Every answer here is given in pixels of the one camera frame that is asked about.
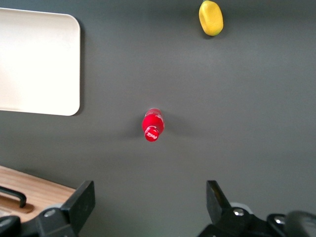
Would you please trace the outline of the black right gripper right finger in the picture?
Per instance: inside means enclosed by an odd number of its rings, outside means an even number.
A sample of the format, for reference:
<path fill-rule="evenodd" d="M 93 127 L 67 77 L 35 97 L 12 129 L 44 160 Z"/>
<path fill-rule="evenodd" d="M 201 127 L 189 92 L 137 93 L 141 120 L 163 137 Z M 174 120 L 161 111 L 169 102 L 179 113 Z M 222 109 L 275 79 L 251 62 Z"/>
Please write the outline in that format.
<path fill-rule="evenodd" d="M 216 181 L 206 182 L 206 207 L 211 219 L 200 237 L 270 237 L 267 222 L 244 204 L 230 203 Z"/>

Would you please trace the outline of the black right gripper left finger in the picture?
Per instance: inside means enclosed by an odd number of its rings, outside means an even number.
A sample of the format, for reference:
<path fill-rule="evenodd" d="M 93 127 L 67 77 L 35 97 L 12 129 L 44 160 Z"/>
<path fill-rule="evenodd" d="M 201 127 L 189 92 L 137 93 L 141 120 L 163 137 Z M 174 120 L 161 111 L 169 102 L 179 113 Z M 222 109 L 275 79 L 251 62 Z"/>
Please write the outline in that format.
<path fill-rule="evenodd" d="M 43 211 L 36 218 L 40 237 L 77 237 L 95 207 L 93 181 L 85 181 L 60 206 Z"/>

